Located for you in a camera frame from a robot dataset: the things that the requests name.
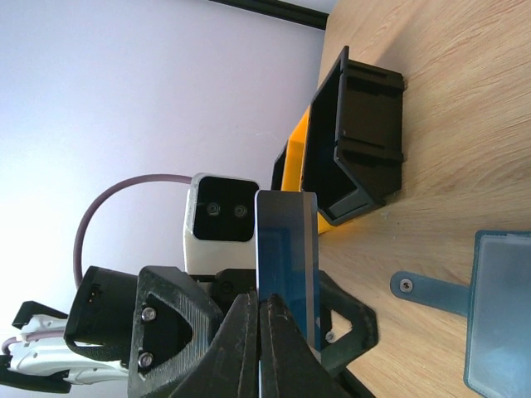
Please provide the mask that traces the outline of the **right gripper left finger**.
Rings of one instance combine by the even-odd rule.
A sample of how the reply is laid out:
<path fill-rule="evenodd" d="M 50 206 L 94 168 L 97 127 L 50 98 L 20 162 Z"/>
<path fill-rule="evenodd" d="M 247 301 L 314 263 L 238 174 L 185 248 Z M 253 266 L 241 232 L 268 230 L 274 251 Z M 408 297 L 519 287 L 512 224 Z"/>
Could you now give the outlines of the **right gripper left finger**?
<path fill-rule="evenodd" d="M 259 309 L 255 291 L 240 294 L 206 354 L 172 397 L 257 397 Z"/>

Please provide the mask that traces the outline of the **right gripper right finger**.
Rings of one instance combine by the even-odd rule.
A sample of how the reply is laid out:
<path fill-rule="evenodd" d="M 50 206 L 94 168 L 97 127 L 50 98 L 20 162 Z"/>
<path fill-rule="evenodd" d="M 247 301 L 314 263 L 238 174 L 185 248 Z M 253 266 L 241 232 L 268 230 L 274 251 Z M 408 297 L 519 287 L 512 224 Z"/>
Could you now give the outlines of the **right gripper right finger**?
<path fill-rule="evenodd" d="M 307 344 L 282 297 L 259 295 L 262 397 L 355 397 L 337 382 L 357 356 L 357 332 L 325 349 L 322 365 Z"/>

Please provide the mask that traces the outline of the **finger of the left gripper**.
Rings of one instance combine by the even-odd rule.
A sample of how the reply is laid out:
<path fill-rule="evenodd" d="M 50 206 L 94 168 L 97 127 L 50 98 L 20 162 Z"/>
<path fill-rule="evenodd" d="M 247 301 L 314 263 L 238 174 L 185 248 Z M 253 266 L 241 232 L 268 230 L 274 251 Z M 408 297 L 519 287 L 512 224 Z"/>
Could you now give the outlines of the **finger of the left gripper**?
<path fill-rule="evenodd" d="M 376 312 L 343 290 L 323 270 L 319 272 L 321 363 L 337 376 L 348 364 L 377 346 L 379 342 Z M 350 329 L 333 342 L 326 334 L 332 331 L 332 313 L 348 322 Z"/>
<path fill-rule="evenodd" d="M 169 397 L 210 347 L 224 315 L 188 274 L 146 266 L 138 277 L 129 397 Z"/>

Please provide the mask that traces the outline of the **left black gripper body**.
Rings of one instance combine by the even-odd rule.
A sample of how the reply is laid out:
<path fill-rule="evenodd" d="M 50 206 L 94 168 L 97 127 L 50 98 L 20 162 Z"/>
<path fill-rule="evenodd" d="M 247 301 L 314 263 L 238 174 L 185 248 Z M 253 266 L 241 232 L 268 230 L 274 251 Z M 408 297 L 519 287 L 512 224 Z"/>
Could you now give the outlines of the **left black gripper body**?
<path fill-rule="evenodd" d="M 237 295 L 256 287 L 252 269 L 189 276 L 218 305 L 224 317 Z M 64 335 L 73 352 L 98 362 L 129 364 L 138 277 L 89 267 L 71 306 Z"/>

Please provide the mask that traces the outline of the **blue VIP card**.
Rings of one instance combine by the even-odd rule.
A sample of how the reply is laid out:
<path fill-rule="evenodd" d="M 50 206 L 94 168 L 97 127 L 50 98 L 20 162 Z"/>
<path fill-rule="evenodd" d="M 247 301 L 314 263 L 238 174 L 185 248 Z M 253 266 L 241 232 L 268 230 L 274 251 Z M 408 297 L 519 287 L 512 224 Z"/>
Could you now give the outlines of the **blue VIP card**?
<path fill-rule="evenodd" d="M 321 359 L 317 199 L 310 192 L 260 190 L 255 197 L 259 300 L 278 294 Z"/>

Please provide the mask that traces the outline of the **teal leather card holder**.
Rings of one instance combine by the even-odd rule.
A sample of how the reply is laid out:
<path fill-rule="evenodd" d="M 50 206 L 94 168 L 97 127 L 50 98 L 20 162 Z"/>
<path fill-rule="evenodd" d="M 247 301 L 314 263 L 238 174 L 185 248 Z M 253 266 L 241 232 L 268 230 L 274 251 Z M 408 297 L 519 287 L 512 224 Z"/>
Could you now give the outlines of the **teal leather card holder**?
<path fill-rule="evenodd" d="M 530 395 L 530 234 L 477 231 L 467 285 L 406 271 L 390 279 L 400 299 L 467 320 L 464 383 L 483 397 Z"/>

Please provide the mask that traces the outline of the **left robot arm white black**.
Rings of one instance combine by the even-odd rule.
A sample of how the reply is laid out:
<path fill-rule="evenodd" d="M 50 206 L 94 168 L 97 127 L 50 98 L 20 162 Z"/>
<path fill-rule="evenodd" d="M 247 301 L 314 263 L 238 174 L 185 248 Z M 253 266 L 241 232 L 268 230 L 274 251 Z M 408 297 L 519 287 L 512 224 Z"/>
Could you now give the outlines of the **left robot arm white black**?
<path fill-rule="evenodd" d="M 126 381 L 131 397 L 368 397 L 348 364 L 378 344 L 366 304 L 319 273 L 319 326 L 352 325 L 336 342 L 311 339 L 287 296 L 256 293 L 251 269 L 139 275 L 88 269 L 69 313 L 22 304 L 2 345 L 1 383 L 66 394 Z"/>

